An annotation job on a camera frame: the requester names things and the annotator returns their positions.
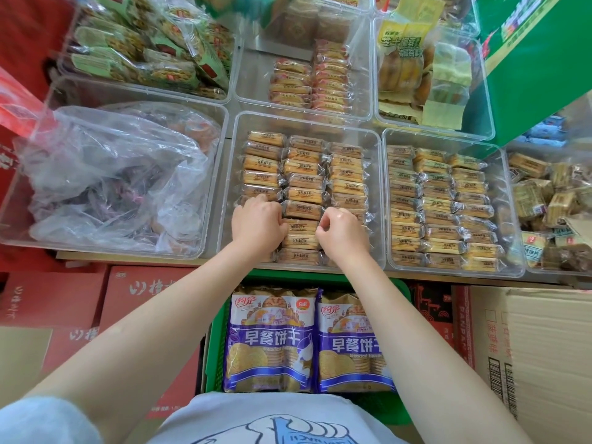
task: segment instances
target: clear plastic container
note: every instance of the clear plastic container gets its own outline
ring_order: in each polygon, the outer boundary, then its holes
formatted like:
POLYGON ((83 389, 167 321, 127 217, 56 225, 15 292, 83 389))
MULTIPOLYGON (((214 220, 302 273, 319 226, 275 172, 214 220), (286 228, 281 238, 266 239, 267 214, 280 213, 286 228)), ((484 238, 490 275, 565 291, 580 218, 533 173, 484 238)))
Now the clear plastic container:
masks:
MULTIPOLYGON (((493 145, 474 143, 470 141, 454 140, 449 138, 437 137, 429 134, 407 133, 396 129, 385 129, 382 133, 382 142, 388 145, 411 145, 415 148, 421 147, 432 150, 446 151, 447 153, 461 153, 466 156, 477 157, 484 160, 488 166, 483 170, 489 184, 489 195, 491 205, 495 208, 496 215, 491 221, 497 226, 498 245, 503 246, 506 255, 512 247, 520 246, 521 236, 518 218, 514 210, 514 201, 512 199, 512 188, 510 185, 510 175, 508 172, 508 163, 506 152, 493 145), (501 216, 498 212, 505 212, 503 224, 500 222, 501 216)), ((390 206, 390 192, 387 191, 387 206, 390 206)), ((387 221, 390 225, 391 210, 387 209, 387 221)), ((438 269, 438 268, 415 268, 401 266, 393 261, 391 250, 391 228, 387 227, 387 255, 389 264, 398 270, 416 271, 431 274, 455 275, 463 277, 481 277, 481 278, 499 278, 499 279, 517 279, 524 275, 526 263, 524 256, 520 255, 518 262, 512 264, 504 260, 506 265, 499 272, 478 272, 466 270, 438 269)))
POLYGON ((84 17, 84 14, 82 12, 81 7, 80 7, 80 5, 77 5, 76 11, 74 13, 74 17, 72 18, 72 22, 71 22, 70 28, 68 30, 68 34, 66 34, 66 37, 64 40, 62 53, 60 54, 60 56, 57 60, 57 68, 61 74, 65 75, 65 76, 84 76, 84 77, 93 78, 93 79, 100 79, 100 80, 105 80, 105 81, 109 81, 109 82, 116 83, 116 84, 123 84, 123 85, 129 86, 129 87, 149 88, 149 90, 151 92, 155 92, 155 93, 156 92, 160 92, 160 93, 174 92, 175 94, 177 94, 179 96, 185 96, 188 99, 199 99, 202 101, 207 101, 207 102, 216 103, 216 104, 227 104, 230 101, 230 98, 232 97, 231 94, 233 92, 232 83, 233 83, 233 81, 236 81, 236 73, 238 72, 238 69, 239 69, 239 51, 241 50, 241 47, 243 46, 243 40, 241 39, 241 36, 239 34, 237 34, 234 38, 233 61, 232 61, 231 69, 230 69, 230 75, 228 78, 230 85, 228 87, 228 90, 226 90, 226 97, 224 99, 212 99, 209 97, 192 95, 190 93, 185 93, 185 92, 181 92, 181 91, 177 92, 176 90, 167 90, 165 88, 155 88, 155 87, 151 87, 151 86, 144 86, 142 84, 115 81, 112 79, 103 79, 103 78, 100 78, 99 76, 94 76, 94 75, 90 75, 90 74, 87 74, 84 72, 76 71, 73 68, 73 66, 71 65, 71 63, 68 62, 68 58, 67 58, 68 48, 72 44, 71 38, 74 37, 74 31, 76 30, 76 27, 78 26, 80 19, 83 17, 84 17))
POLYGON ((90 108, 100 107, 106 104, 134 102, 134 101, 160 101, 177 103, 202 112, 220 125, 221 135, 218 144, 214 164, 211 166, 211 182, 208 191, 207 206, 203 218, 201 235, 203 239, 196 253, 187 256, 177 254, 150 253, 150 252, 126 252, 120 249, 98 249, 94 246, 70 246, 63 243, 36 241, 29 235, 29 227, 34 220, 28 211, 33 190, 27 177, 20 171, 15 172, 10 188, 4 197, 0 208, 0 243, 11 246, 41 247, 56 250, 72 250, 83 252, 108 252, 113 254, 134 255, 140 257, 162 256, 171 259, 190 260, 199 257, 205 248, 205 242, 210 222, 211 206, 214 197, 214 189, 218 176, 221 156, 223 154, 223 141, 228 126, 228 111, 224 106, 203 101, 190 100, 182 95, 171 92, 155 92, 150 88, 108 83, 105 81, 91 80, 83 77, 64 76, 55 81, 49 89, 45 101, 48 109, 57 109, 61 106, 76 105, 90 108))
MULTIPOLYGON (((383 22, 383 18, 375 18, 372 28, 372 79, 374 81, 374 89, 378 87, 378 58, 379 49, 377 45, 377 37, 383 22)), ((436 134, 450 138, 460 138, 462 140, 470 141, 484 141, 491 140, 495 137, 495 126, 493 122, 493 114, 491 112, 491 100, 489 96, 489 88, 487 86, 487 79, 485 78, 485 63, 481 52, 481 45, 475 39, 462 34, 451 32, 446 28, 436 28, 429 32, 429 39, 432 41, 443 41, 449 44, 454 44, 457 47, 464 48, 468 51, 472 61, 472 84, 470 89, 470 98, 465 107, 462 118, 462 129, 443 129, 433 126, 422 126, 406 121, 397 120, 381 115, 379 112, 378 94, 373 93, 374 103, 374 118, 381 126, 389 127, 403 127, 408 131, 417 131, 419 133, 436 134)))
MULTIPOLYGON (((374 3, 374 11, 378 16, 389 16, 397 8, 400 0, 389 0, 386 10, 383 10, 384 1, 376 0, 374 3)), ((445 15, 440 26, 453 29, 461 32, 469 37, 478 37, 481 32, 481 24, 479 22, 479 14, 477 11, 476 0, 461 0, 457 4, 458 9, 445 15)))
MULTIPOLYGON (((218 252, 232 241, 231 220, 234 210, 234 202, 239 198, 237 186, 241 184, 242 163, 239 158, 242 144, 246 141, 249 131, 265 131, 283 133, 286 135, 304 135, 307 137, 321 138, 326 141, 345 142, 358 145, 364 149, 364 159, 371 162, 365 168, 369 178, 365 180, 368 185, 368 211, 374 214, 373 221, 367 224, 372 234, 370 235, 371 254, 381 266, 386 265, 385 234, 384 234, 384 171, 386 156, 384 148, 380 144, 378 134, 367 129, 350 128, 344 126, 329 126, 326 124, 303 121, 299 119, 276 117, 256 112, 241 112, 234 122, 232 148, 230 149, 231 161, 228 164, 226 174, 226 189, 220 220, 220 235, 218 236, 218 252)), ((317 272, 339 271, 335 266, 310 266, 287 265, 279 263, 261 263, 261 268, 306 270, 317 272)))
POLYGON ((254 47, 242 49, 238 62, 239 71, 235 74, 236 80, 230 82, 241 107, 245 110, 277 112, 277 115, 285 117, 334 125, 358 126, 361 122, 370 120, 372 118, 371 52, 368 34, 370 20, 360 14, 356 18, 358 19, 356 21, 362 25, 350 42, 349 79, 353 87, 350 111, 347 113, 321 112, 269 101, 269 77, 273 74, 275 60, 282 56, 289 56, 290 59, 309 64, 313 54, 313 44, 306 49, 299 48, 295 55, 288 52, 294 48, 288 47, 278 47, 273 52, 261 51, 254 47))
MULTIPOLYGON (((592 151, 573 150, 570 148, 556 148, 546 145, 536 145, 533 143, 524 143, 519 141, 511 141, 504 148, 508 155, 512 153, 520 153, 525 156, 534 157, 544 162, 572 162, 572 163, 590 163, 592 162, 592 151)), ((569 271, 569 270, 555 270, 543 268, 531 268, 526 265, 526 269, 534 274, 557 274, 557 275, 573 275, 573 276, 592 276, 592 271, 569 271)))

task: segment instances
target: person's left arm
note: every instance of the person's left arm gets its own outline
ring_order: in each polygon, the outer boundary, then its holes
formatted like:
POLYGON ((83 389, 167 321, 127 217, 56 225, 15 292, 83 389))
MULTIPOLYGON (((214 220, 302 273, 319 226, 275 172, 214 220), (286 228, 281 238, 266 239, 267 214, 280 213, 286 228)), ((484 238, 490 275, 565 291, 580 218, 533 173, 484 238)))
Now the person's left arm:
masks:
POLYGON ((206 264, 101 333, 27 394, 75 404, 106 443, 120 442, 199 346, 225 300, 287 232, 264 195, 237 207, 233 241, 206 264))

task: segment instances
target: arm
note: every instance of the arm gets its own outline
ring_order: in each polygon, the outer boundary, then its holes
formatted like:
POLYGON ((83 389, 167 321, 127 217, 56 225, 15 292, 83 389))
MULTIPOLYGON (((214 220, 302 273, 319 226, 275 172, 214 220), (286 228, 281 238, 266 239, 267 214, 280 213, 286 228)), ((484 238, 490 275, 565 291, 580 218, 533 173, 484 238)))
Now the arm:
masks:
POLYGON ((233 241, 101 333, 27 396, 78 406, 106 443, 125 439, 167 390, 225 300, 287 233, 281 206, 264 195, 237 207, 233 241))
POLYGON ((327 209, 317 237, 362 301, 397 391, 426 444, 531 443, 492 390, 383 273, 354 215, 327 209))

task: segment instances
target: purple and gold biscuit package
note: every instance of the purple and gold biscuit package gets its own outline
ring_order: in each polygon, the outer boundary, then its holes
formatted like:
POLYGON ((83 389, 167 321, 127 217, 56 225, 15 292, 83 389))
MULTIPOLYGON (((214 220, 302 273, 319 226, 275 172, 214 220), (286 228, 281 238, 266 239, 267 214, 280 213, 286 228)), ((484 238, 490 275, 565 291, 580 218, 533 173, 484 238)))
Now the purple and gold biscuit package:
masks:
POLYGON ((322 295, 317 311, 318 392, 395 391, 360 300, 353 294, 322 295))
POLYGON ((320 289, 239 286, 233 293, 224 355, 224 390, 310 392, 315 298, 320 289))

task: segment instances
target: plastic bin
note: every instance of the plastic bin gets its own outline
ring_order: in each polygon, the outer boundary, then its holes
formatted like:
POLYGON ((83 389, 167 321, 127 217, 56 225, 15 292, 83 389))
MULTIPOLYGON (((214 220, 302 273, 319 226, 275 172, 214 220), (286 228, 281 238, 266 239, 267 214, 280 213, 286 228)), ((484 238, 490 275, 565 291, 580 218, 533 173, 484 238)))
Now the plastic bin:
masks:
POLYGON ((165 88, 148 87, 148 86, 144 86, 142 84, 126 83, 126 82, 121 82, 121 81, 115 81, 112 79, 102 79, 98 76, 86 74, 83 72, 77 72, 76 70, 72 69, 70 66, 68 66, 68 64, 66 62, 66 53, 68 51, 68 46, 72 43, 72 37, 74 37, 74 31, 75 31, 76 26, 78 25, 78 21, 80 20, 81 17, 83 17, 83 13, 80 9, 80 6, 78 5, 76 7, 74 17, 72 18, 72 23, 70 24, 70 29, 68 30, 68 34, 66 35, 66 38, 64 40, 62 55, 60 55, 59 59, 57 60, 57 68, 61 74, 65 75, 65 76, 83 76, 83 77, 92 78, 92 79, 100 79, 100 80, 105 80, 105 81, 109 81, 109 82, 116 83, 116 84, 121 84, 123 86, 129 86, 129 87, 150 88, 150 90, 155 93, 156 92, 160 92, 160 93, 174 92, 175 94, 177 94, 179 96, 185 96, 188 99, 198 99, 201 101, 208 101, 208 102, 215 103, 215 104, 227 104, 230 101, 230 98, 232 97, 232 92, 233 92, 232 83, 233 83, 233 81, 236 81, 235 74, 238 72, 238 69, 239 69, 238 56, 239 56, 239 52, 241 50, 241 47, 243 46, 243 40, 241 39, 239 34, 236 34, 236 37, 234 38, 233 61, 232 61, 232 67, 230 69, 230 75, 228 77, 230 85, 228 87, 228 90, 226 91, 226 97, 224 99, 211 99, 211 98, 207 98, 207 97, 203 97, 203 96, 191 95, 190 93, 177 92, 174 90, 167 90, 165 88))
MULTIPOLYGON (((374 3, 374 11, 378 16, 389 16, 397 8, 399 1, 400 0, 390 0, 386 12, 382 10, 382 5, 379 5, 379 3, 374 3)), ((465 13, 465 15, 462 18, 460 24, 453 23, 451 21, 443 21, 441 26, 450 28, 469 37, 477 38, 481 32, 481 23, 479 21, 476 0, 463 0, 461 13, 465 13)))
MULTIPOLYGON (((403 293, 405 298, 411 301, 411 293, 407 285, 399 279, 391 279, 391 282, 403 293)), ((243 283, 248 285, 270 284, 276 286, 294 286, 296 288, 310 288, 319 286, 326 290, 352 291, 352 287, 343 275, 313 274, 292 271, 270 271, 255 269, 249 273, 243 283)), ((228 314, 230 312, 230 299, 220 309, 212 322, 210 329, 210 342, 207 348, 205 361, 205 392, 222 391, 224 376, 224 346, 226 344, 226 331, 228 314)), ((356 405, 372 414, 385 425, 408 425, 411 418, 407 413, 403 402, 395 393, 366 393, 366 394, 342 394, 356 405)))
MULTIPOLYGON (((297 134, 308 137, 322 138, 327 141, 346 142, 359 145, 365 149, 365 159, 371 162, 366 168, 370 177, 365 181, 368 185, 369 208, 375 218, 368 224, 373 232, 370 236, 371 254, 384 268, 386 264, 384 249, 384 148, 380 144, 380 137, 373 131, 342 126, 329 126, 312 123, 298 119, 275 117, 256 112, 241 112, 234 122, 232 148, 230 149, 231 161, 228 164, 226 174, 226 189, 222 203, 222 216, 220 219, 220 235, 218 237, 218 251, 232 240, 231 220, 234 210, 234 202, 239 198, 238 187, 241 185, 242 163, 238 156, 241 155, 243 143, 247 139, 249 131, 266 131, 284 133, 286 135, 297 134)), ((261 263, 261 267, 269 269, 306 270, 315 272, 336 272, 338 268, 333 266, 307 266, 287 265, 280 263, 261 263)))
MULTIPOLYGON (((383 18, 375 18, 372 28, 372 78, 374 83, 374 90, 378 89, 378 71, 380 66, 378 64, 378 45, 377 37, 380 31, 383 18)), ((489 96, 489 88, 487 86, 487 79, 485 78, 485 63, 483 61, 483 54, 481 52, 481 45, 475 39, 462 34, 456 34, 445 28, 436 28, 430 35, 436 35, 447 43, 455 44, 466 49, 471 56, 472 65, 472 86, 471 96, 465 107, 462 118, 462 129, 455 131, 452 129, 435 128, 432 126, 422 126, 411 124, 405 121, 399 121, 393 118, 384 117, 378 110, 378 94, 373 93, 374 99, 374 117, 385 125, 393 125, 397 128, 405 128, 410 131, 417 131, 421 133, 436 134, 445 137, 460 138, 470 141, 484 141, 491 140, 495 137, 495 126, 493 122, 493 114, 491 112, 491 100, 489 96)))
MULTIPOLYGON (((433 150, 442 150, 448 153, 460 153, 466 156, 477 157, 487 162, 488 166, 483 170, 487 182, 489 183, 489 193, 491 204, 495 208, 495 216, 491 221, 498 227, 496 233, 498 244, 503 246, 508 254, 511 248, 520 247, 522 242, 520 236, 520 227, 518 218, 514 209, 514 200, 512 198, 512 187, 510 184, 510 175, 508 172, 508 162, 506 152, 494 145, 482 143, 473 143, 470 141, 453 140, 443 137, 436 137, 428 134, 410 134, 396 129, 385 129, 382 133, 382 141, 387 145, 412 145, 433 150)), ((387 195, 387 254, 389 264, 396 269, 405 271, 415 271, 429 274, 455 275, 463 277, 479 277, 486 279, 517 279, 524 275, 526 263, 524 256, 520 255, 519 262, 512 264, 504 259, 506 267, 497 273, 478 272, 452 269, 437 268, 416 268, 411 266, 396 265, 393 261, 393 252, 391 247, 391 196, 390 190, 386 190, 387 195)))
POLYGON ((32 215, 28 211, 33 190, 29 184, 28 178, 23 176, 20 171, 15 173, 10 188, 4 198, 4 202, 2 203, 2 207, 0 208, 0 243, 11 246, 41 247, 83 252, 109 252, 140 257, 162 256, 183 260, 195 259, 203 253, 208 232, 208 224, 210 222, 210 212, 218 177, 218 169, 223 154, 224 137, 226 136, 226 127, 228 125, 228 111, 224 106, 191 100, 185 96, 175 95, 171 92, 155 92, 150 88, 130 86, 129 84, 114 84, 75 76, 64 76, 54 82, 49 89, 45 103, 49 109, 57 109, 60 106, 66 105, 95 108, 106 104, 132 101, 162 101, 181 104, 208 115, 220 125, 220 143, 218 144, 214 164, 211 167, 211 183, 208 192, 205 216, 203 218, 203 239, 201 240, 201 245, 198 251, 193 255, 180 256, 164 253, 126 252, 118 249, 99 249, 93 246, 72 246, 64 245, 63 243, 36 241, 31 238, 28 233, 29 227, 34 222, 32 215))
POLYGON ((350 80, 353 84, 353 99, 351 111, 348 113, 319 112, 310 109, 301 109, 292 106, 284 106, 270 103, 269 101, 269 77, 273 74, 273 64, 278 57, 288 56, 302 63, 310 63, 314 45, 311 43, 306 48, 294 47, 244 47, 240 53, 236 72, 236 80, 231 81, 234 94, 241 107, 245 110, 257 110, 264 113, 276 113, 277 115, 290 116, 315 122, 323 122, 336 125, 358 126, 361 122, 372 118, 372 87, 371 87, 371 60, 369 47, 370 20, 367 16, 356 14, 356 24, 359 29, 351 40, 351 71, 350 80))
MULTIPOLYGON (((592 161, 592 151, 572 150, 569 148, 555 148, 546 145, 535 145, 532 143, 524 143, 519 141, 511 141, 504 148, 508 155, 512 153, 521 153, 526 156, 531 156, 545 162, 574 162, 584 163, 592 161)), ((520 235, 520 243, 522 244, 522 235, 520 235)), ((524 253, 523 246, 520 246, 522 253, 524 253)), ((574 275, 574 276, 592 276, 592 271, 568 271, 568 270, 553 270, 543 268, 531 268, 526 265, 526 269, 534 274, 557 274, 557 275, 574 275)))

